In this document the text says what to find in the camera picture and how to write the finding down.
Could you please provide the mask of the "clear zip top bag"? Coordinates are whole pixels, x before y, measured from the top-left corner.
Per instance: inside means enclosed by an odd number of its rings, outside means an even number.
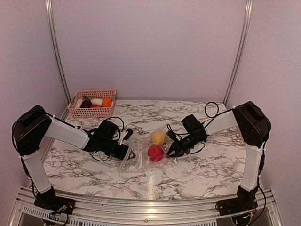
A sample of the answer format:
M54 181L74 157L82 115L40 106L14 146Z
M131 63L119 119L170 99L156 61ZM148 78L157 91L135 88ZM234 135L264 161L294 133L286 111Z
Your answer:
M117 160L119 172L138 173L165 170L175 167L177 158L167 155L173 140L167 135L167 129L161 127L142 137L133 134L123 144L129 147L123 160Z

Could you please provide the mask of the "red fake apple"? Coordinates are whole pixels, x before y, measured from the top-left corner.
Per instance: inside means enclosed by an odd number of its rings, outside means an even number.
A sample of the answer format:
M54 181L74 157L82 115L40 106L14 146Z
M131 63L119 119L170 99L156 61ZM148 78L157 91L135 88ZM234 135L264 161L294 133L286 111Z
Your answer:
M148 149L148 157L153 162L162 160L165 156L163 149L159 145L153 145Z

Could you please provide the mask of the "orange fake fruit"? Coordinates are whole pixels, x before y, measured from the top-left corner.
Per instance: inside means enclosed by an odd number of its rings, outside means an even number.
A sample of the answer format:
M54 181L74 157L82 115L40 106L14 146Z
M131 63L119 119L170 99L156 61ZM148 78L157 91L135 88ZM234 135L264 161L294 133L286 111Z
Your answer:
M113 102L113 100L111 98L109 98L109 97L104 98L102 101L102 107L105 107L105 108L111 107L112 102Z

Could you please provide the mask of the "white fake daikon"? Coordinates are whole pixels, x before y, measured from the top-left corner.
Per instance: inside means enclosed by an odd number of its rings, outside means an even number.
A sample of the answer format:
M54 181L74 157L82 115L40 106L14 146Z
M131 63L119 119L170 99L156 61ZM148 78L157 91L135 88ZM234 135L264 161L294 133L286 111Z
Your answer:
M102 99L98 99L98 98L92 99L92 100L91 100L91 107L92 107L93 105L97 105L97 106L99 106L99 107L102 107L102 102L103 102Z

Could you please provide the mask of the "brown fake chocolate pastry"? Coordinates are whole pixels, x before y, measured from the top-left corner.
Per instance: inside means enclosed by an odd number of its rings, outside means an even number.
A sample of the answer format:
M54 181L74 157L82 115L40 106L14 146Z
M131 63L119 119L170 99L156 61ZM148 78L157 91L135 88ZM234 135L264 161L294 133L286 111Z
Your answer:
M84 100L82 103L81 103L81 106L80 108L90 108L92 105L92 102L89 101L89 100Z

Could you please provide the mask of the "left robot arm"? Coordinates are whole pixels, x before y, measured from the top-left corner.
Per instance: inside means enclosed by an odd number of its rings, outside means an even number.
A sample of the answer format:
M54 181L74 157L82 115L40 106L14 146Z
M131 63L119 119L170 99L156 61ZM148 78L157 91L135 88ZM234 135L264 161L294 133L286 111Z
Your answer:
M12 126L12 143L37 191L36 200L50 210L56 209L60 202L42 161L40 148L45 140L58 140L87 153L102 152L117 160L125 160L132 154L125 143L132 135L131 129L120 129L110 119L103 120L91 130L76 127L47 113L40 105L22 114Z

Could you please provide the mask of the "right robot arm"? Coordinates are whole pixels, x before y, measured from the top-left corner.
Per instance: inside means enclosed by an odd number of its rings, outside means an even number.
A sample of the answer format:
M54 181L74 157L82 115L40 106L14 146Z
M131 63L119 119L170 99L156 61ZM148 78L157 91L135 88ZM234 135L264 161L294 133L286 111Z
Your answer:
M167 135L173 143L167 151L169 158L190 154L190 150L199 143L205 143L207 137L227 129L238 128L246 147L244 174L238 187L233 207L243 211L251 204L259 188L259 176L265 160L265 145L269 139L271 123L263 111L252 101L233 107L200 122L191 114L182 120L185 133L177 134L168 128Z

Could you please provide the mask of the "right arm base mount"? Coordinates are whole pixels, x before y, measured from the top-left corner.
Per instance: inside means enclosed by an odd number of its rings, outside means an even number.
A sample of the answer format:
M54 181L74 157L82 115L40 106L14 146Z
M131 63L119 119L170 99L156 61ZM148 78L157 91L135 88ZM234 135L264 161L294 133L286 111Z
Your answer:
M258 207L257 200L255 198L250 201L243 202L238 198L231 198L226 200L220 200L216 203L215 208L219 211L221 216L228 214L235 214Z

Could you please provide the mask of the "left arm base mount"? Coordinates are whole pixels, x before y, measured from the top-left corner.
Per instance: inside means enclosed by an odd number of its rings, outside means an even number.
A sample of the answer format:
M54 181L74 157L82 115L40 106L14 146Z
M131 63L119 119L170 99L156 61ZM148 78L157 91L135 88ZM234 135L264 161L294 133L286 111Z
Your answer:
M35 199L34 205L43 209L51 210L53 213L72 214L75 206L75 200L54 196Z

